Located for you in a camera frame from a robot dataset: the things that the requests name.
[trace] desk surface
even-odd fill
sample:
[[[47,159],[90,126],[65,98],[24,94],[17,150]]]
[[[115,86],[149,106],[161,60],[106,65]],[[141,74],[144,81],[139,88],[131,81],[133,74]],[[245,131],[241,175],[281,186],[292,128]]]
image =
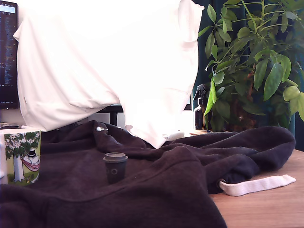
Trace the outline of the desk surface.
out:
[[[304,152],[294,150],[283,168],[252,180],[284,174],[296,182],[239,197],[211,195],[228,228],[304,228]]]

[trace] white cloth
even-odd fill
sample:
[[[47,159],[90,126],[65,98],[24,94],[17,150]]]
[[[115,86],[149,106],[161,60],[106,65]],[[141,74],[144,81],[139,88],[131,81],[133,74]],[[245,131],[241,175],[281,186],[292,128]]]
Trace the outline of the white cloth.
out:
[[[293,182],[295,182],[295,178],[283,175],[266,177],[258,180],[249,180],[238,184],[226,184],[220,181],[218,185],[227,195],[243,196],[248,193],[279,188]]]
[[[159,148],[193,88],[203,9],[191,0],[63,0],[24,13],[14,37],[26,125],[50,131],[121,104],[126,129]]]

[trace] dark green cup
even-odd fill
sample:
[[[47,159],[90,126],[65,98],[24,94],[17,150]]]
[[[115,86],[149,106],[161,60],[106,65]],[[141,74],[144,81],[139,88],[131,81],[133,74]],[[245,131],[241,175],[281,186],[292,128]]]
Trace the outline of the dark green cup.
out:
[[[114,184],[124,179],[128,156],[124,153],[107,153],[103,160],[105,161],[109,184]]]

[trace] illustrated mug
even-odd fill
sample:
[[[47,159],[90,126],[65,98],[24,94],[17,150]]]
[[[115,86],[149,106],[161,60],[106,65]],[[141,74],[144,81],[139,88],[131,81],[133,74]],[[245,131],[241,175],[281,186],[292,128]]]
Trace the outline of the illustrated mug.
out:
[[[0,183],[26,186],[39,178],[41,131],[0,130]]]

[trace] computer monitor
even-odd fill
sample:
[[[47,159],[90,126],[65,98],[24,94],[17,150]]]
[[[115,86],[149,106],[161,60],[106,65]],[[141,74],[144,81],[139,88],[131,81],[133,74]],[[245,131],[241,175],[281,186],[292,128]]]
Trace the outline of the computer monitor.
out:
[[[18,108],[17,46],[18,5],[0,1],[0,109]]]

